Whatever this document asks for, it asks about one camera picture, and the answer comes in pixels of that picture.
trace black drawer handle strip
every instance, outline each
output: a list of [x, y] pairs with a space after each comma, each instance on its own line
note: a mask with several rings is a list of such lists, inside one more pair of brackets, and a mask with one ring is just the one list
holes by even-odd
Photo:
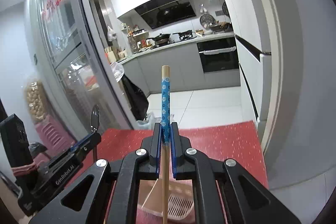
[[243, 77], [244, 77], [244, 80], [245, 80], [247, 89], [248, 89], [248, 91], [249, 91], [249, 94], [250, 94], [250, 98], [251, 98], [251, 102], [252, 102], [252, 106], [253, 106], [253, 110], [254, 110], [254, 115], [255, 115], [255, 120], [257, 120], [258, 117], [259, 117], [259, 115], [258, 115], [258, 112], [257, 112], [257, 107], [255, 106], [255, 103], [254, 103], [254, 100], [253, 100], [253, 96], [252, 96], [252, 92], [251, 92], [249, 83], [248, 83], [247, 80], [246, 80], [245, 73], [244, 73], [243, 68], [241, 67], [240, 63], [239, 63], [239, 67], [240, 67], [240, 69], [241, 69], [241, 72], [243, 73]]
[[235, 34], [235, 37], [260, 62], [260, 54], [262, 52], [240, 36]]

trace built-in oven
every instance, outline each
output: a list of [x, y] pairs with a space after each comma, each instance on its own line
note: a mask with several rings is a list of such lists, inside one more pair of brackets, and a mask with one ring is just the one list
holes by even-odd
[[203, 72], [238, 69], [238, 54], [234, 37], [198, 42]]

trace white countertop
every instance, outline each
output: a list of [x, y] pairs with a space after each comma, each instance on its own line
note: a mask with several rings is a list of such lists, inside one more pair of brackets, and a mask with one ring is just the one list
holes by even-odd
[[156, 52], [156, 51], [161, 51], [164, 50], [166, 48], [171, 48], [171, 47], [177, 47], [177, 46], [181, 46], [181, 45], [185, 45], [188, 43], [198, 43], [198, 42], [202, 42], [202, 41], [210, 41], [210, 40], [215, 40], [215, 39], [219, 39], [219, 38], [226, 38], [226, 37], [234, 37], [234, 32], [219, 32], [216, 34], [208, 34], [208, 35], [204, 35], [202, 37], [196, 36], [193, 39], [189, 39], [189, 40], [185, 40], [185, 41], [181, 41], [181, 42], [175, 42], [173, 44], [168, 44], [165, 46], [161, 46], [152, 50], [148, 50], [145, 52], [139, 52], [136, 54], [132, 54], [129, 57], [127, 57], [126, 59], [124, 59], [123, 61], [120, 61], [120, 64], [125, 64], [126, 62], [138, 57], [138, 56], [143, 56], [145, 54], [150, 54], [152, 52]]

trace black range hood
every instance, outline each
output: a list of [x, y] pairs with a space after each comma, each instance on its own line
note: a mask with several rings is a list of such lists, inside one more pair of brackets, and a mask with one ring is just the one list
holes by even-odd
[[152, 29], [196, 16], [189, 0], [150, 0], [135, 11]]

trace flower pattern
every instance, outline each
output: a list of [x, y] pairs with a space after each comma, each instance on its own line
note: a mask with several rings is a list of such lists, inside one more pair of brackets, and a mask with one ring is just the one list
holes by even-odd
[[169, 77], [162, 79], [161, 94], [162, 94], [162, 119], [161, 127], [163, 132], [163, 142], [165, 145], [169, 144], [170, 131], [170, 110], [169, 110], [169, 91], [170, 91]]

